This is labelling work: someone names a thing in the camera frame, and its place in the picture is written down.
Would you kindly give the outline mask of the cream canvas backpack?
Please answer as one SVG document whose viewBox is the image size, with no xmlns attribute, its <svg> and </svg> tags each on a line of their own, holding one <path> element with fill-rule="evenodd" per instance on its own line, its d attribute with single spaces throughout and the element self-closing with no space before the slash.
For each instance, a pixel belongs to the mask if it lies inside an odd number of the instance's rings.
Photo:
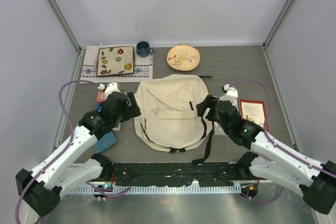
<svg viewBox="0 0 336 224">
<path fill-rule="evenodd" d="M 214 123 L 207 114 L 198 114 L 197 105 L 204 102 L 208 89 L 196 75 L 172 74 L 142 81 L 135 93 L 141 115 L 134 118 L 136 135 L 150 148 L 161 152 L 186 152 L 206 143 L 204 163 L 211 152 Z"/>
</svg>

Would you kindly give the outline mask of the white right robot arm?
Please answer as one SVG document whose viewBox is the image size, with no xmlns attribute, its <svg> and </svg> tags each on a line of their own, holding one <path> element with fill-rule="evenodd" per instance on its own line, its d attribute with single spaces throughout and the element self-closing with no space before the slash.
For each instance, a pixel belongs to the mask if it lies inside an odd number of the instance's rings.
<svg viewBox="0 0 336 224">
<path fill-rule="evenodd" d="M 242 119 L 226 96 L 207 95 L 197 106 L 198 116 L 216 122 L 239 146 L 248 151 L 239 159 L 237 173 L 286 187 L 315 211 L 329 214 L 335 204 L 335 163 L 309 158 L 272 137 L 261 126 Z"/>
</svg>

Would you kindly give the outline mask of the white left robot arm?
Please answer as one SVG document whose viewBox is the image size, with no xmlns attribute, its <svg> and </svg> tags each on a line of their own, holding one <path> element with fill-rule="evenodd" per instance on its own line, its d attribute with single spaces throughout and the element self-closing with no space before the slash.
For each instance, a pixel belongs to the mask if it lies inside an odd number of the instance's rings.
<svg viewBox="0 0 336 224">
<path fill-rule="evenodd" d="M 98 143 L 121 122 L 140 116 L 133 92 L 113 91 L 98 110 L 84 114 L 69 138 L 38 166 L 21 169 L 15 176 L 20 199 L 41 217 L 50 214 L 67 192 L 98 179 L 107 181 L 112 174 L 112 162 L 102 154 L 94 154 L 81 166 L 69 166 L 89 147 Z"/>
</svg>

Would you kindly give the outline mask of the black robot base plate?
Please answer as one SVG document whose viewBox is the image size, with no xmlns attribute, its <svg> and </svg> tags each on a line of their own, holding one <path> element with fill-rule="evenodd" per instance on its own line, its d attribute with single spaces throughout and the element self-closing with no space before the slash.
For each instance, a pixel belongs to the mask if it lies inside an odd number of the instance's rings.
<svg viewBox="0 0 336 224">
<path fill-rule="evenodd" d="M 202 187 L 228 186 L 236 180 L 257 180 L 251 173 L 235 163 L 114 163 L 114 170 L 107 178 L 93 182 L 112 182 L 126 187 L 188 187 L 194 180 Z"/>
</svg>

